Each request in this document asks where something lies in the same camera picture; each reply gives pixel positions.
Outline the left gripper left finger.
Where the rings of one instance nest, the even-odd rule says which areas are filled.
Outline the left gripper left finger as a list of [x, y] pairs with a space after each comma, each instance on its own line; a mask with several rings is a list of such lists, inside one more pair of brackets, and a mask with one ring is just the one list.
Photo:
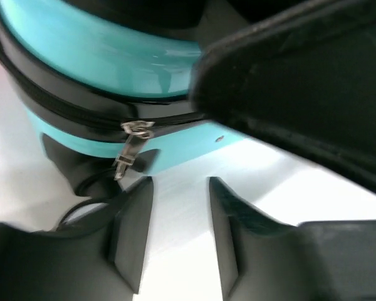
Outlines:
[[144, 177], [56, 231], [0, 223], [0, 300], [131, 300], [154, 198]]

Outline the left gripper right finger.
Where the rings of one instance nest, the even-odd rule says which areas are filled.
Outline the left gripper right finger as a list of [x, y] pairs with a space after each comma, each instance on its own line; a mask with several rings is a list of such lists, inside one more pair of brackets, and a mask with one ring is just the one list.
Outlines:
[[224, 300], [376, 300], [376, 220], [279, 223], [209, 179]]

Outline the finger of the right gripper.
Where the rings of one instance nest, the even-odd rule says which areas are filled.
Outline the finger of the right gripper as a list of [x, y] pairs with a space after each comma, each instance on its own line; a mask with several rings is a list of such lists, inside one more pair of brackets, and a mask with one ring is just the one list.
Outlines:
[[218, 41], [189, 98], [376, 194], [376, 1], [305, 1]]

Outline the pink and teal kids suitcase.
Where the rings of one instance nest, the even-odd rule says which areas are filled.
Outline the pink and teal kids suitcase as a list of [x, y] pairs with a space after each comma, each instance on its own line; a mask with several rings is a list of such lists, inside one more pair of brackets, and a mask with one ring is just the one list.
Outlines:
[[242, 140], [187, 98], [203, 49], [249, 23], [234, 1], [0, 1], [0, 63], [47, 158], [83, 201]]

